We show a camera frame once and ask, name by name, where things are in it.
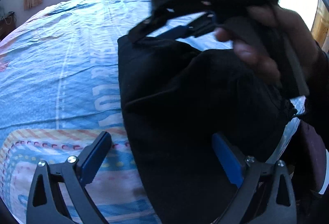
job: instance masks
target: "screw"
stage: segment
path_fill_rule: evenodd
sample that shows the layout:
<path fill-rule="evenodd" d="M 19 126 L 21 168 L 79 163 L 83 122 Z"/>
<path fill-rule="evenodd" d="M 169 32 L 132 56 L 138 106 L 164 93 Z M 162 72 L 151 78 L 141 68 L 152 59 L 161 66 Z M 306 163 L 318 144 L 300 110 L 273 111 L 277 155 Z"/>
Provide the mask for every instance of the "screw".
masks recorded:
<path fill-rule="evenodd" d="M 278 166 L 284 167 L 285 165 L 286 165 L 286 163 L 284 161 L 282 161 L 282 160 L 278 161 Z"/>
<path fill-rule="evenodd" d="M 43 161 L 43 160 L 41 160 L 41 161 L 38 163 L 38 166 L 39 166 L 39 167 L 43 167 L 43 166 L 45 166 L 45 164 L 46 164 L 46 162 Z"/>
<path fill-rule="evenodd" d="M 74 163 L 76 160 L 77 160 L 76 156 L 70 156 L 70 157 L 67 159 L 67 161 L 68 161 L 70 164 Z"/>
<path fill-rule="evenodd" d="M 247 156 L 246 157 L 246 161 L 248 163 L 254 163 L 256 160 L 255 160 L 254 156 Z"/>

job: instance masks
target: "hand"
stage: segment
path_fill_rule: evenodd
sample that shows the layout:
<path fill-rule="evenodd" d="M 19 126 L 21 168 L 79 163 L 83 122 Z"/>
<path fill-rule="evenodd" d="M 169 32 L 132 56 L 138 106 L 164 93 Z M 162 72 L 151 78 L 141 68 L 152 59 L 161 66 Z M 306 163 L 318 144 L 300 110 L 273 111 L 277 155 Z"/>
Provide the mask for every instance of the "hand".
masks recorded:
<path fill-rule="evenodd" d="M 277 14 L 276 21 L 272 9 L 267 6 L 247 9 L 251 18 L 265 26 L 280 26 L 287 33 L 299 58 L 305 78 L 308 80 L 312 76 L 312 67 L 319 57 L 320 50 L 301 16 L 294 11 L 276 6 L 274 8 Z M 273 59 L 260 54 L 252 45 L 236 39 L 233 34 L 223 28 L 218 28 L 215 36 L 221 42 L 233 40 L 235 54 L 266 83 L 277 83 L 280 80 L 280 72 Z"/>

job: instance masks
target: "black metal bracket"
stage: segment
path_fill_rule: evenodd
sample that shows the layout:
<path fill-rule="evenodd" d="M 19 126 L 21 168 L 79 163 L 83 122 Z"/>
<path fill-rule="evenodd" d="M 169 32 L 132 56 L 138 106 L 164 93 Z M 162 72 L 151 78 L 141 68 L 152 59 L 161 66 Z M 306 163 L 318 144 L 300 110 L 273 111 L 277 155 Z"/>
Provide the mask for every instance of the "black metal bracket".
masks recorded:
<path fill-rule="evenodd" d="M 215 224 L 277 224 L 278 219 L 280 223 L 297 223 L 294 191 L 284 161 L 272 165 L 259 163 L 252 156 L 243 159 L 239 149 L 220 134 L 213 135 L 213 148 L 232 183 L 232 178 L 244 178 L 241 186 L 237 184 L 236 197 Z"/>
<path fill-rule="evenodd" d="M 78 157 L 49 165 L 40 161 L 32 180 L 27 203 L 27 224 L 74 224 L 65 205 L 59 182 L 67 191 L 83 223 L 108 224 L 88 195 L 85 185 L 93 181 L 112 145 L 111 135 L 102 132 Z"/>

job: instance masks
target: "bed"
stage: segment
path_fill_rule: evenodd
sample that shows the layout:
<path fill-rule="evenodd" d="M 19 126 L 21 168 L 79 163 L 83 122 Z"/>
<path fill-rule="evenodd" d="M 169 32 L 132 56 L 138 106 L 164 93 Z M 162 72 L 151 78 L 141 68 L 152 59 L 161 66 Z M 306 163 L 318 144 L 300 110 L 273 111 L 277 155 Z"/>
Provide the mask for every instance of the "bed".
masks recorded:
<path fill-rule="evenodd" d="M 38 161 L 78 155 L 101 130 L 111 133 L 114 144 L 86 187 L 92 199 L 110 223 L 160 223 L 123 127 L 117 68 L 117 39 L 149 10 L 149 0 L 72 0 L 40 11 L 0 43 L 0 197 L 21 223 Z M 172 20 L 152 35 L 195 17 Z M 231 48 L 212 34 L 182 40 L 200 50 Z M 292 101 L 299 113 L 304 100 Z M 295 118 L 286 126 L 269 162 L 281 155 L 298 125 Z M 80 223 L 61 188 L 72 219 Z"/>

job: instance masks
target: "sleeve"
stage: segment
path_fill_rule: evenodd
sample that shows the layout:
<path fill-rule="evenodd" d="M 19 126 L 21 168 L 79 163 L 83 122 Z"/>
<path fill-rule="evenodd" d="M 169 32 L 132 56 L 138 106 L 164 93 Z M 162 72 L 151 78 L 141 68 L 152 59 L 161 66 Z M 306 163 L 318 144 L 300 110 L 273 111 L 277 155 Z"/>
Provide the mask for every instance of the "sleeve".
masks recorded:
<path fill-rule="evenodd" d="M 312 125 L 329 149 L 329 57 L 319 46 L 320 54 L 308 81 L 310 95 L 302 120 Z"/>

